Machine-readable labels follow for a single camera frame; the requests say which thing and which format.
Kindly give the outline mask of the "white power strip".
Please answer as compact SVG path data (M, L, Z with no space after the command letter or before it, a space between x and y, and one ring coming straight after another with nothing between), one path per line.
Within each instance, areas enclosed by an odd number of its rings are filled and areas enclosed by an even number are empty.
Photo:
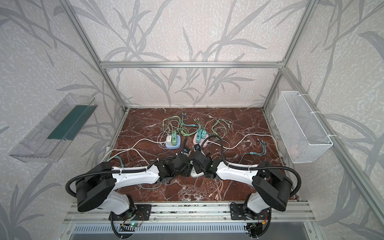
M203 175L204 175L204 172L197 173L196 170L194 168L192 168L192 171L191 171L191 174L190 174L190 176L192 178L198 178L198 177L201 177Z

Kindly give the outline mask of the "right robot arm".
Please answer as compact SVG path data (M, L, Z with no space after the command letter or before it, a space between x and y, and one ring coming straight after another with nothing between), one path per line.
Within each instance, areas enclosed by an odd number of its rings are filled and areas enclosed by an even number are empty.
M300 174L286 166L276 166L270 162L246 166L225 162L223 159L212 160L201 151L191 157L194 170L191 176L203 174L206 178L236 181L253 186L255 193L250 194L244 207L247 211L258 214L267 208L284 212L288 200L302 185Z

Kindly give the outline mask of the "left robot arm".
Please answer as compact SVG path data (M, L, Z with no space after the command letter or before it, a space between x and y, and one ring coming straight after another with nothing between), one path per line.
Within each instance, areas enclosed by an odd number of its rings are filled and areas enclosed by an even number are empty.
M135 209L128 195L116 190L142 184L169 183L190 168L190 153L155 161L147 167L119 168L102 162L85 174L70 179L65 189L77 199L78 211L101 209L121 215Z

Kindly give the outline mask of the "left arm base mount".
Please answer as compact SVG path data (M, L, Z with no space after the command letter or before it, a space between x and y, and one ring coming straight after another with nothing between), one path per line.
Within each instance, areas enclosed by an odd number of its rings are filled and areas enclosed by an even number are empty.
M112 213L109 216L109 220L113 221L148 221L150 219L152 205L150 204L139 204L135 205L135 209L129 209L121 215Z

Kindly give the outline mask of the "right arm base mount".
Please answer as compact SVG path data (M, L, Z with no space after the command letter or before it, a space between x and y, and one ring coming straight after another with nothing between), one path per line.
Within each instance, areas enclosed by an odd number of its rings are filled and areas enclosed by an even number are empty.
M244 204L230 203L231 220L259 220L259 215L244 208Z

